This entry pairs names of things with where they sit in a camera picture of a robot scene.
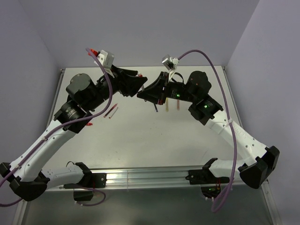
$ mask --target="white robotic arm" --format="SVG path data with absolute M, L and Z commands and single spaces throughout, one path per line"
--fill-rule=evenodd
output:
M 248 186 L 259 188 L 275 169 L 279 150 L 274 146 L 268 148 L 236 122 L 227 120 L 222 106 L 208 94 L 211 83 L 206 73 L 194 71 L 184 84 L 175 80 L 170 81 L 170 76 L 175 74 L 177 58 L 167 55 L 163 58 L 163 64 L 169 72 L 161 72 L 155 82 L 137 93 L 137 97 L 159 105 L 164 104 L 166 98 L 191 102 L 192 105 L 188 110 L 192 116 L 233 146 L 233 134 L 229 126 L 231 123 L 236 136 L 237 153 L 242 158 L 236 162 L 234 175 L 240 176 Z M 218 180 L 228 183 L 232 169 L 232 160 L 213 158 L 201 170 L 189 171 L 186 179 L 190 184 L 215 184 Z
M 137 76 L 138 71 L 115 67 L 112 64 L 114 55 L 110 52 L 92 52 L 104 65 L 112 84 L 112 94 L 120 92 L 123 96 L 133 97 L 147 81 L 146 77 Z M 46 189 L 63 184 L 91 186 L 92 173 L 83 163 L 75 163 L 61 169 L 42 170 L 57 150 L 78 134 L 91 120 L 86 119 L 86 117 L 92 116 L 90 111 L 109 98 L 107 80 L 101 77 L 94 84 L 87 74 L 75 75 L 66 91 L 68 92 L 67 102 L 55 113 L 54 120 L 51 121 L 45 132 L 18 159 L 11 163 L 0 164 L 0 174 L 3 177 L 7 177 L 8 174 L 15 171 L 7 180 L 14 193 L 26 201 L 36 199 Z M 51 134 L 52 130 L 58 126 L 63 127 Z M 44 142 L 36 148 L 41 140 Z

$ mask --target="purple cable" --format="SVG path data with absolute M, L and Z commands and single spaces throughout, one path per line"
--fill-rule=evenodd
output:
M 112 98 L 113 98 L 113 87 L 112 87 L 112 83 L 109 79 L 109 76 L 106 72 L 106 70 L 104 69 L 104 67 L 102 66 L 101 62 L 98 60 L 98 58 L 94 55 L 94 53 L 89 49 L 89 48 L 86 48 L 85 49 L 90 55 L 91 57 L 95 60 L 95 62 L 98 64 L 98 66 L 100 67 L 100 69 L 102 70 L 103 74 L 104 74 L 104 77 L 107 81 L 107 84 L 108 84 L 108 89 L 109 89 L 109 98 L 108 98 L 108 102 L 107 102 L 107 105 L 105 106 L 105 108 L 96 113 L 95 115 L 92 115 L 92 116 L 88 116 L 88 117 L 85 117 L 85 118 L 80 118 L 80 119 L 76 119 L 76 120 L 72 120 L 72 121 L 69 121 L 69 122 L 66 122 L 66 123 L 63 123 L 59 126 L 57 126 L 56 128 L 54 128 L 53 130 L 51 130 L 46 136 L 45 136 L 45 139 L 48 140 L 48 138 L 53 134 L 55 133 L 57 130 L 67 126 L 67 125 L 70 125 L 70 124 L 73 124 L 73 123 L 77 123 L 77 122 L 80 122 L 80 121 L 84 121 L 84 120 L 90 120 L 90 119 L 93 119 L 97 116 L 100 116 L 102 115 L 108 108 L 109 106 L 111 105 L 111 102 L 112 102 Z M 19 163 L 19 166 L 22 166 L 24 164 L 24 162 L 29 159 L 29 157 L 45 142 L 45 140 L 41 140 L 39 143 L 37 143 L 37 145 L 35 147 L 32 148 L 32 150 L 27 154 L 27 156 L 25 156 L 23 158 L 23 160 Z M 13 175 L 16 171 L 18 170 L 18 168 L 14 168 L 11 172 L 9 172 L 1 181 L 0 181 L 0 187 L 2 187 L 2 185 L 4 184 L 4 182 L 11 176 Z M 20 202 L 22 199 L 19 199 L 15 202 L 12 202 L 12 203 L 9 203 L 9 204 L 1 204 L 0 203 L 0 207 L 9 207 L 9 206 L 12 206 L 12 205 L 15 205 L 17 204 L 18 202 Z
M 103 194 L 103 199 L 101 201 L 97 202 L 97 203 L 94 203 L 94 204 L 83 204 L 81 202 L 76 202 L 79 205 L 82 205 L 82 206 L 95 206 L 95 205 L 99 205 L 102 202 L 104 202 L 104 200 L 106 198 L 106 194 L 103 191 L 100 191 L 100 190 L 97 190 L 97 189 L 94 189 L 94 188 L 89 188 L 89 187 L 81 187 L 81 186 L 78 186 L 78 188 L 89 190 L 89 191 L 96 191 L 96 192 L 99 192 L 99 193 Z
M 220 86 L 220 89 L 221 89 L 221 92 L 222 92 L 222 96 L 223 96 L 224 104 L 225 104 L 225 110 L 226 110 L 226 114 L 227 114 L 227 120 L 229 121 L 230 120 L 230 115 L 229 115 L 229 107 L 228 107 L 227 99 L 226 99 L 225 92 L 224 92 L 222 83 L 220 81 L 219 75 L 218 75 L 214 65 L 212 64 L 211 60 L 209 59 L 209 57 L 204 52 L 202 52 L 200 50 L 197 50 L 197 49 L 193 49 L 193 50 L 190 50 L 190 51 L 182 54 L 180 57 L 178 57 L 178 60 L 181 60 L 183 57 L 185 57 L 187 54 L 190 54 L 190 53 L 200 53 L 210 63 L 210 66 L 212 67 L 212 70 L 214 71 L 214 73 L 216 75 L 217 82 L 219 83 L 219 86 Z M 231 175 L 230 175 L 228 185 L 221 191 L 221 193 L 216 197 L 214 203 L 212 204 L 211 211 L 214 212 L 214 213 L 218 212 L 223 207 L 223 205 L 225 204 L 225 201 L 226 201 L 226 199 L 229 195 L 230 189 L 233 185 L 233 179 L 234 179 L 234 172 L 235 172 L 235 167 L 236 167 L 238 150 L 237 150 L 236 136 L 235 136 L 235 132 L 234 132 L 232 123 L 229 123 L 229 126 L 230 126 L 230 129 L 231 129 L 232 138 L 233 138 L 233 148 L 234 148 L 233 165 L 232 165 L 232 170 L 231 170 Z M 224 196 L 224 197 L 222 198 L 221 203 L 216 207 L 217 201 L 220 200 L 220 198 L 222 196 Z

